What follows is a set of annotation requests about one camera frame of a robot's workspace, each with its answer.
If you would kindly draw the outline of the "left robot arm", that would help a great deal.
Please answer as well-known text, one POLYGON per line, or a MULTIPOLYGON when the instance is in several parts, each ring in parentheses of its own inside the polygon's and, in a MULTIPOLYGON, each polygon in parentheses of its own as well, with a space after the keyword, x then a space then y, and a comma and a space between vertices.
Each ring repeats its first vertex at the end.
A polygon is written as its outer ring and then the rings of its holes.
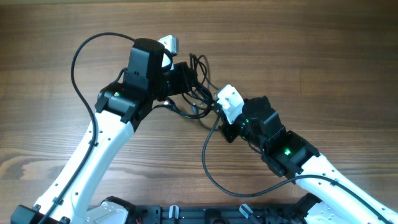
POLYGON ((171 108, 169 97, 189 92, 196 73, 174 63, 178 39, 134 41, 128 66, 104 87, 93 108, 90 125, 54 183, 33 207, 19 205, 12 223, 137 223, 133 204, 108 197, 98 207, 90 202, 110 163, 152 111, 154 101, 171 108))

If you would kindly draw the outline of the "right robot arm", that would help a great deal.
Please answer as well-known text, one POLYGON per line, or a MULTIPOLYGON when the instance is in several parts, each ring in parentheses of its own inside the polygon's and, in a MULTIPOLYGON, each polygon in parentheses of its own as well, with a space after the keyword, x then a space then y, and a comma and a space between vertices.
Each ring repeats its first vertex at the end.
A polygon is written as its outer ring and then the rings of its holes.
POLYGON ((216 104, 228 142, 241 137, 255 145, 275 175, 319 198, 304 218, 307 223, 397 223, 397 212, 352 183, 303 137, 286 130, 267 97, 248 100, 234 93, 218 97, 216 104))

